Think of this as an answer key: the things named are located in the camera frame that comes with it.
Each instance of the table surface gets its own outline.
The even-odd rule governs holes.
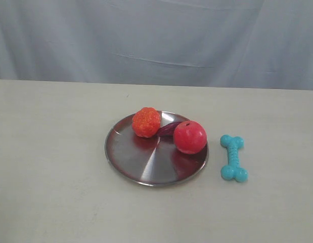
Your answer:
[[[151,188],[107,163],[110,128],[143,106],[201,123],[193,180]],[[241,136],[249,181],[220,177]],[[0,243],[313,242],[313,91],[0,80]]]

